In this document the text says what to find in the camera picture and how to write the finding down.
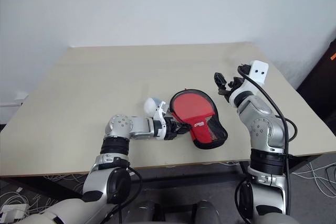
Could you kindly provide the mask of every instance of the beige tabletop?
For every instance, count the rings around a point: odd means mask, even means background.
[[[293,155],[336,151],[336,138],[282,74],[251,43],[70,48],[1,133],[2,176],[87,172],[99,155],[104,127],[115,114],[144,116],[143,103],[167,103],[185,88],[206,92],[228,132],[225,144],[198,149],[190,134],[172,141],[131,140],[133,167],[249,159],[250,138],[236,110],[217,94],[214,73],[227,80],[237,66],[269,63],[265,90],[299,133]]]

